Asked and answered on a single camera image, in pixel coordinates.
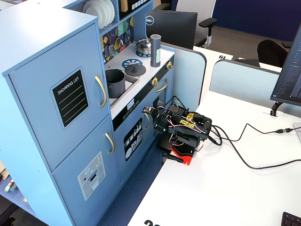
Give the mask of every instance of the black monitor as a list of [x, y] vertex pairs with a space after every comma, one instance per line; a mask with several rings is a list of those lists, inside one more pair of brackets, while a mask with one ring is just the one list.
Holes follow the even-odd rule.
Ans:
[[270, 99], [301, 106], [300, 26]]
[[153, 10], [146, 16], [146, 34], [161, 35], [162, 42], [193, 49], [198, 13]]

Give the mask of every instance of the dell logo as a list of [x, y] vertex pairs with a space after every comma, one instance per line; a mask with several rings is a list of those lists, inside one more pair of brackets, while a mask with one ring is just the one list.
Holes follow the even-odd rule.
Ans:
[[146, 17], [146, 24], [147, 25], [149, 25], [149, 26], [151, 26], [151, 25], [153, 25], [154, 24], [154, 18], [152, 17], [152, 16], [147, 16]]

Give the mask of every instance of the pepper grinder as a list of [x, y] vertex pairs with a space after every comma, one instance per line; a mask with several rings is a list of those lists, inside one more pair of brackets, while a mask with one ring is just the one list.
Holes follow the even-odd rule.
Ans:
[[161, 35], [152, 34], [150, 36], [150, 51], [151, 51], [151, 59], [150, 65], [152, 67], [159, 67], [161, 65], [160, 61], [160, 50], [161, 50]]

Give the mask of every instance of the blue carpet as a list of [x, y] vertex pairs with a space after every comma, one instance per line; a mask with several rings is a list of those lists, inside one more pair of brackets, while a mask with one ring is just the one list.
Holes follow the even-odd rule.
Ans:
[[162, 167], [156, 140], [97, 226], [126, 226]]

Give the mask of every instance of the gold knob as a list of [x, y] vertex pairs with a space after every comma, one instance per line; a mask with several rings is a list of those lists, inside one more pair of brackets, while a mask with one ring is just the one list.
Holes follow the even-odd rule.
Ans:
[[158, 82], [158, 78], [157, 78], [157, 77], [155, 77], [155, 78], [152, 79], [151, 85], [152, 85], [152, 86], [158, 86], [158, 85], [159, 85], [159, 82]]
[[173, 63], [171, 61], [169, 61], [166, 65], [166, 69], [170, 70], [173, 68]]

